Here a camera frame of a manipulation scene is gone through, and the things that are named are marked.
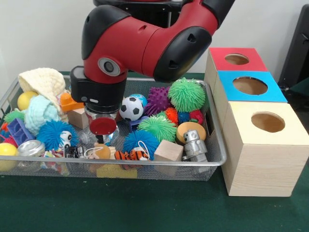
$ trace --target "metal mesh tray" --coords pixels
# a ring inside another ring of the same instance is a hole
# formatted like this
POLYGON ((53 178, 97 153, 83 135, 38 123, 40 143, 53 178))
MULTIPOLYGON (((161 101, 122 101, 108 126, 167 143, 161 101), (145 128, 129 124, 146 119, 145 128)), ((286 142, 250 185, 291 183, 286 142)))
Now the metal mesh tray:
MULTIPOLYGON (((67 88, 70 79, 65 76, 67 88)), ((63 176, 51 169, 34 168, 22 170, 18 167, 19 162, 28 162, 33 167, 40 167, 42 162, 56 162, 57 166, 67 167, 69 177, 97 177, 89 171, 93 164, 102 165, 104 170, 100 176, 107 178, 137 178, 137 179, 160 179, 160 180, 200 180, 210 179, 218 166, 226 161, 225 145, 219 127, 218 116, 214 106, 210 87, 203 81, 197 81, 202 85, 207 96, 206 102, 201 111, 205 115, 207 132, 206 146, 208 149, 207 159, 209 162, 172 162, 172 161, 129 161, 129 160, 107 160, 107 159, 69 159, 69 158, 42 158, 42 157, 19 157, 0 156, 0 164, 5 162, 16 162, 16 166, 7 172, 0 172, 0 175, 31 175, 31 176, 63 176), (129 170, 123 170, 123 165, 130 165, 129 170)), ((155 82, 148 78, 128 78, 126 82, 125 96, 133 93, 140 93, 148 97, 150 87, 166 87, 168 84, 155 82)), ((17 98, 22 93, 17 80, 13 82, 4 97, 0 101, 0 118, 17 107, 17 98)), ((128 135, 129 129, 126 122, 119 122, 120 135, 113 145, 117 150, 123 147, 124 138, 128 135)))

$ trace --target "green spiky ball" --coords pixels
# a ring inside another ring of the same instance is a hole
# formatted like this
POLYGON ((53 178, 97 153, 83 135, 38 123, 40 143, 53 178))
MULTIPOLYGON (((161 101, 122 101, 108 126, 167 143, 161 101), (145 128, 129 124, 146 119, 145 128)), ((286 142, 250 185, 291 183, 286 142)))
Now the green spiky ball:
POLYGON ((174 142, 177 130, 175 124, 163 116, 151 116, 143 120, 138 129, 152 133, 159 142, 162 140, 174 142))
POLYGON ((19 118, 21 120, 25 120, 25 114, 23 112, 20 112, 18 110, 14 110, 10 113, 8 113, 5 117, 4 117, 4 121, 7 123, 11 123, 15 118, 19 118))
POLYGON ((167 116, 166 116, 166 114, 165 114, 165 111, 161 111, 160 113, 158 113, 158 114, 156 114, 155 115, 156 117, 159 117, 159 116, 163 116, 164 118, 168 118, 167 116))
POLYGON ((195 80, 187 80, 185 77, 172 84, 168 96, 179 112, 199 110, 205 103, 203 88, 195 80))

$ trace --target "orange spiky ball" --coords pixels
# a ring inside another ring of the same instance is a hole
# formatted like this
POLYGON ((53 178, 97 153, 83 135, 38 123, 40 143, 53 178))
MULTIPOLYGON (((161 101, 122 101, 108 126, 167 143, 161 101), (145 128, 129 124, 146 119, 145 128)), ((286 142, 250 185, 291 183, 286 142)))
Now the orange spiky ball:
POLYGON ((166 116, 168 117, 169 120, 171 120, 173 123, 175 123, 176 125, 178 125, 178 113, 177 110, 170 107, 167 108, 165 111, 166 116))

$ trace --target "knitted cloth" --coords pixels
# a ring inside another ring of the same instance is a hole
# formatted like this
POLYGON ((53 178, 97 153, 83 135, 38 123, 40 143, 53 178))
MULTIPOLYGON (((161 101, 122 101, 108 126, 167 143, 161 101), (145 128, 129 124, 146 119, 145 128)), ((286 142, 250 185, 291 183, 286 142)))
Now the knitted cloth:
POLYGON ((42 95, 32 98, 25 114, 26 128, 37 136, 41 126, 51 120, 61 120, 51 101, 42 95))
POLYGON ((55 69, 38 68, 19 74, 18 82, 24 92, 35 91, 46 97, 55 106, 61 119, 68 122, 68 116, 63 113, 56 98, 66 86, 61 73, 55 69))

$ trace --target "red box top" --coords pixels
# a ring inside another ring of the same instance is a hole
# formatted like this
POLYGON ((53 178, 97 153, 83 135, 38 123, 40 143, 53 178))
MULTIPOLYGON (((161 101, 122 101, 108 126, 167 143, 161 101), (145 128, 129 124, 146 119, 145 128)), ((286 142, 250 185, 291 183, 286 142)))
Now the red box top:
POLYGON ((212 47, 209 50, 217 71, 267 72, 255 48, 212 47))

